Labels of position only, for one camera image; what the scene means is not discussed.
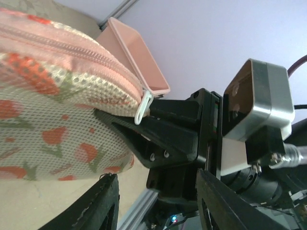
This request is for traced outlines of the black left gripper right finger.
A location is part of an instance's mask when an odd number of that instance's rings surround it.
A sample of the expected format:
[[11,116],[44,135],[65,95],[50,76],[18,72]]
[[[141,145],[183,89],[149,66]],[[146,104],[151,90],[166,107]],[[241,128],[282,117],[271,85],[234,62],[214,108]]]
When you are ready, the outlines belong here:
[[299,217],[277,177],[242,170],[221,179],[197,172],[197,202],[204,230],[299,230]]

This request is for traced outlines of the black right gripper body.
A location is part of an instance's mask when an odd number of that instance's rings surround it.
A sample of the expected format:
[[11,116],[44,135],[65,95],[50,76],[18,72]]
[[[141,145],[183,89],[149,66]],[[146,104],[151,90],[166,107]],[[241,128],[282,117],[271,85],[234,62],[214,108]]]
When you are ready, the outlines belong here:
[[158,193],[157,210],[193,213],[198,210],[197,172],[200,169],[220,176],[222,152],[222,97],[215,92],[200,89],[190,101],[199,105],[195,121],[180,119],[178,125],[186,126],[198,134],[197,157],[194,161],[173,167],[150,169],[147,188]]

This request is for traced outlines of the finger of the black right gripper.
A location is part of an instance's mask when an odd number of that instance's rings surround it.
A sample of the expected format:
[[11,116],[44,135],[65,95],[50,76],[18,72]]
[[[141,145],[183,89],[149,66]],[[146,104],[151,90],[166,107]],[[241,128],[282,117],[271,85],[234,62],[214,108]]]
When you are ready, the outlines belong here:
[[196,122],[201,116],[201,105],[193,100],[154,99],[150,115],[163,120]]
[[146,168],[185,165],[198,156],[198,134],[190,129],[153,117],[145,117],[136,125],[132,117],[97,109],[94,115],[127,144]]

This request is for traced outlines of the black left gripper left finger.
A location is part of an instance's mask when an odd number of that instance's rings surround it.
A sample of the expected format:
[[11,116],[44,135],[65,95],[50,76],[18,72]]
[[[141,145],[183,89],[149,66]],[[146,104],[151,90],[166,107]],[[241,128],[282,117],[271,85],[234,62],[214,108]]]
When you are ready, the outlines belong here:
[[116,230],[118,210],[118,177],[116,174],[107,173],[72,205],[40,229]]

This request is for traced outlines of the pink plastic bin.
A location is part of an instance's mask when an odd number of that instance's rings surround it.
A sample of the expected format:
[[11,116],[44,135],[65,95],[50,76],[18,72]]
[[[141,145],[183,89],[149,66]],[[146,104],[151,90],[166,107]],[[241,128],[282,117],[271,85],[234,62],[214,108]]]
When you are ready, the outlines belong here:
[[168,82],[137,30],[110,17],[97,42],[137,76],[155,97],[170,93]]

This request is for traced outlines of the floral mesh laundry bag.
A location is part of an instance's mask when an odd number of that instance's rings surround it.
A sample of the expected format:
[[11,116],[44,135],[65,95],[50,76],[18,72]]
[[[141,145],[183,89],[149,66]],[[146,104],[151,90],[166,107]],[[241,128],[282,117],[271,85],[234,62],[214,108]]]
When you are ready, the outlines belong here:
[[88,35],[1,9],[1,179],[66,181],[128,170],[133,151],[94,110],[137,124],[151,102],[137,77]]

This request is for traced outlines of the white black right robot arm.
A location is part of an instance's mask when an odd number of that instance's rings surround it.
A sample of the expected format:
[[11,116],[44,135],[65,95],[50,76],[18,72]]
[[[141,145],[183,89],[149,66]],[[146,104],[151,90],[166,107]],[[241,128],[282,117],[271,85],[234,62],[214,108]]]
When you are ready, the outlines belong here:
[[151,115],[139,125],[131,118],[97,110],[95,116],[117,133],[149,169],[147,188],[158,198],[144,216],[146,226],[172,230],[173,220],[199,216],[204,230],[282,230],[284,226],[262,209],[292,218],[291,230],[304,230],[307,219],[298,212],[306,197],[307,168],[273,169],[282,157],[292,161],[292,146],[307,143],[307,123],[295,124],[282,142],[281,133],[264,126],[243,144],[250,169],[222,175],[222,155],[230,148],[222,138],[223,102],[227,98],[200,89],[186,100],[154,100]]

